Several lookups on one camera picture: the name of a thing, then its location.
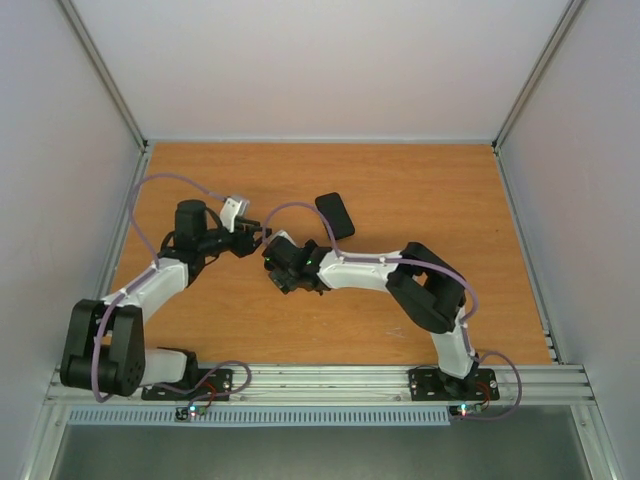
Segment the white arm segment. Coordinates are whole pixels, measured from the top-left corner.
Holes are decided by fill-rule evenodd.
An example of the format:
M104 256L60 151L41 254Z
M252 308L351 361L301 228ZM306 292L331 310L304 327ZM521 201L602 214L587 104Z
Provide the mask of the white arm segment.
M142 309L142 321L147 323L162 305L176 293L180 293L187 288L189 284L187 264L173 258L161 258L158 269L156 269L155 264L152 264L129 285L134 284L145 275L150 276L129 293L127 293L127 287L124 287L104 297L102 300L105 305L111 304L118 295L124 293L126 296L118 305L140 307ZM141 386L159 382L174 383L182 379L187 366L187 356L184 353L160 348L145 348L144 356L145 368L140 382Z
M378 263L343 262L332 250L320 262L318 277L320 281L331 289L354 287L387 292L387 277L398 266L397 263L385 263L386 258L398 258L399 251L378 254L345 253L349 258L363 258ZM460 324L464 316L464 307L460 308L452 332L431 333L431 338L438 352L438 367L452 377L463 379L471 371L473 360L467 352L465 344L466 327Z
M105 305L110 305L115 298L124 293L126 296L118 305L136 305L142 309L142 319L147 323L151 316L158 311L171 297L180 293L189 284L189 270L187 264L173 258L161 258L160 267L156 269L151 265L129 285L135 283L141 277L155 273L127 293L127 287L107 295L102 299Z
M384 263L384 258L398 258L400 251L389 253L345 253L349 258L362 258L378 263L343 262L336 252L331 250L320 262L318 278L327 287L335 288L366 288L368 290L387 291L387 276L393 272L397 263Z
M475 354L475 350L471 348L471 352L467 352L464 336L466 335L466 326L460 324L460 319L464 317L464 307L460 308L456 316L456 326L453 332L432 333L431 338L438 352L438 367L447 375L463 379L471 371L473 360L471 356Z

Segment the white enclosure panel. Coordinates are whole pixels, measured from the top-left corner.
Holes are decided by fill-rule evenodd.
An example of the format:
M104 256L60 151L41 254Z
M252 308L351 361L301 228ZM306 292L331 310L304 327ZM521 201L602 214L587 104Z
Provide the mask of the white enclosure panel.
M76 0L152 139L490 142L566 0Z
M138 156L53 0L0 9L0 478L17 478L73 304Z
M589 1L503 148L567 360L640 478L640 3Z

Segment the black mounting bracket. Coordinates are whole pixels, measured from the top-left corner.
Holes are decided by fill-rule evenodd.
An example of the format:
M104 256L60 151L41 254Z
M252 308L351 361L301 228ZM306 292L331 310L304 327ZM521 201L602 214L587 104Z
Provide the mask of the black mounting bracket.
M466 388L459 389L455 395L447 384L451 377L444 375L437 368L418 367L409 370L408 373L411 400L414 402L482 401L485 394L478 388L478 383L484 383L489 388L489 400L500 399L496 373L490 368L473 370L468 378L461 381Z
M189 390L198 383L198 381L204 377L210 369L198 368L198 362L196 360L195 353L183 351L187 354L187 368L185 369L185 376L183 379L176 383L170 383L169 385L179 388L181 390ZM220 368L207 377L206 383L210 383L217 393L230 392L233 388L233 370L228 368ZM201 395L210 394L211 390L202 385L195 391L189 394L182 394L172 392L156 386L149 386L142 390L142 400L145 401L185 401L188 402L192 398L199 397ZM214 402L228 402L229 395L221 397L215 397Z

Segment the white plastic part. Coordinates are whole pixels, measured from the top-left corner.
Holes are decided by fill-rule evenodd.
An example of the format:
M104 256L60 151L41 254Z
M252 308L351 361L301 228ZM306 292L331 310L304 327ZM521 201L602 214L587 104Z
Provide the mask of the white plastic part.
M155 271L145 282L138 285L132 292L120 301L118 305L136 305L142 308L142 319L147 323L151 316L164 305L167 300L176 293L183 291L189 284L189 270L185 263L173 258L161 258L160 266L156 269L151 265L136 280L147 274L150 270ZM102 300L105 305L111 304L121 293L127 293L126 287L107 295Z
M453 332L432 333L431 338L438 352L438 368L444 373L456 378L465 378L471 371L473 360L471 356L475 351L467 352L464 341L466 327L460 325L460 319L464 316L464 307L460 309L455 320Z
M271 238L276 238L276 237L284 237L287 240L289 240L291 242L292 245L294 246L298 246L296 244L296 242L293 240L293 238L291 238L291 235L289 235L287 232L285 232L284 230L278 230L276 233L274 233Z
M233 233L236 224L236 217L242 217L249 209L249 200L240 195L231 195L224 201L224 206L220 210L220 220L224 228Z
M384 263L384 259L397 258L400 256L400 251L379 254L344 253L344 255L369 261L376 260L376 263L344 262L336 252L331 250L320 262L318 278L322 283L331 289L353 287L387 292L387 277L398 264Z
M140 381L141 386L178 382L187 366L187 356L174 350L145 349L144 358L146 366Z

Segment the white robotic arm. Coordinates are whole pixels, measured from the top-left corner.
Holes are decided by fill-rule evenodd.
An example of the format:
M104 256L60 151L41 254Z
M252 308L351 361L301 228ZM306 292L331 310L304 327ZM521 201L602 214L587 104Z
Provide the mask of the white robotic arm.
M278 232L264 252L265 268L283 292L297 288L323 293L339 288L364 288L390 293L409 317L429 331L438 352L440 371L464 381L477 367L464 317L464 288L437 272L411 265L402 259L423 259L451 269L426 247L410 243L407 248L383 254L336 253L309 241L304 247ZM424 285L415 278L427 273Z
M142 274L100 300L81 300L75 305L61 362L62 383L91 389L91 377L97 372L102 392L128 396L141 385L181 381L191 352L146 349L143 326L171 297L193 283L207 265L206 258L215 260L225 251L238 257L255 252L261 244L262 227L242 217L248 206L249 201L240 196L228 197L218 216L200 200L180 202L175 230ZM207 227L207 213L216 228ZM109 345L97 338L102 322L111 336ZM97 369L92 365L96 348L100 350Z

